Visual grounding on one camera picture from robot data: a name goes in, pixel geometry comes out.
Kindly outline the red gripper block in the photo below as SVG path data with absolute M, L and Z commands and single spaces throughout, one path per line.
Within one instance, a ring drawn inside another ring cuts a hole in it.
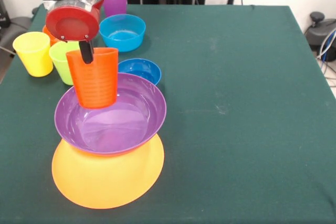
M 62 41 L 79 41 L 82 60 L 93 62 L 92 41 L 98 33 L 104 0 L 45 0 L 46 27 Z

